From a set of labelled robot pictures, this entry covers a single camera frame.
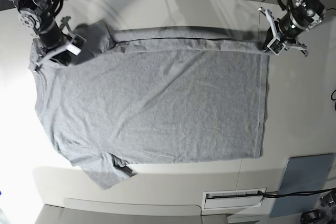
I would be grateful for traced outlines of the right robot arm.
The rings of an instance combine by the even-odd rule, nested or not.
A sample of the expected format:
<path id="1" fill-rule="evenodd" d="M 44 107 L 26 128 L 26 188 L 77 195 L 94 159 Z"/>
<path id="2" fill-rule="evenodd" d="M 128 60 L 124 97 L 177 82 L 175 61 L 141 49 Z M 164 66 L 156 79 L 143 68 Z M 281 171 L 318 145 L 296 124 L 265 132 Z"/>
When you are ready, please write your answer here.
<path id="1" fill-rule="evenodd" d="M 48 61 L 68 66 L 72 58 L 81 53 L 86 40 L 70 28 L 71 18 L 66 16 L 60 24 L 56 22 L 64 0 L 8 1 L 17 9 L 20 22 L 33 33 L 37 52 L 35 72 Z"/>

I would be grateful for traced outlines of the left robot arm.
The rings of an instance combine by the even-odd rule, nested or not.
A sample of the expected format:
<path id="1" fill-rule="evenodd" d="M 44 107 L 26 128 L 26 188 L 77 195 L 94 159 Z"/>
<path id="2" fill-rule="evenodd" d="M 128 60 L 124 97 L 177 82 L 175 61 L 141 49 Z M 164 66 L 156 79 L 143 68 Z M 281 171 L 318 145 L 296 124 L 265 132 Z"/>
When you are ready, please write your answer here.
<path id="1" fill-rule="evenodd" d="M 277 2 L 281 10 L 286 12 L 282 18 L 275 18 L 269 9 L 263 7 L 258 9 L 270 25 L 262 50 L 278 56 L 283 51 L 296 49 L 307 56 L 307 46 L 301 44 L 298 37 L 324 20 L 327 12 L 325 6 L 320 0 L 277 0 Z"/>

